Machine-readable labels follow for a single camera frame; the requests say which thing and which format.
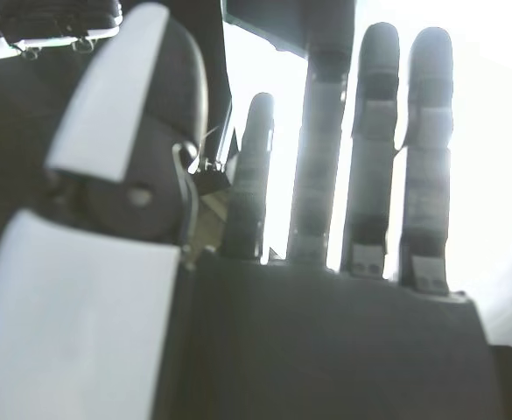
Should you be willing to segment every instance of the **white panel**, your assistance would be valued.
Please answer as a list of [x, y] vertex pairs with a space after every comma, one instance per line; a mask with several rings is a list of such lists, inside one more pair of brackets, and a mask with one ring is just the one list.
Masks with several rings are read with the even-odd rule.
[[148, 420], [179, 248], [19, 213], [0, 246], [0, 420]]
[[121, 181], [168, 22], [168, 10], [144, 3], [98, 53], [82, 78], [46, 166]]

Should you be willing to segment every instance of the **robotic hand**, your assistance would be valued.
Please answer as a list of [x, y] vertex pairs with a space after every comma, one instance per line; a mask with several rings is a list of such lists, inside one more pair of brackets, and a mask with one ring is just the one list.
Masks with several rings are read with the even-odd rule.
[[287, 260], [258, 261], [273, 134], [263, 94], [223, 245], [192, 268], [184, 168], [206, 128], [203, 65], [167, 9], [128, 15], [67, 110], [51, 190], [2, 240], [0, 420], [502, 419], [473, 302], [445, 285], [450, 40], [425, 30], [412, 54], [397, 283], [382, 279], [396, 30], [373, 25], [361, 48], [340, 273], [325, 254], [351, 51], [314, 41]]

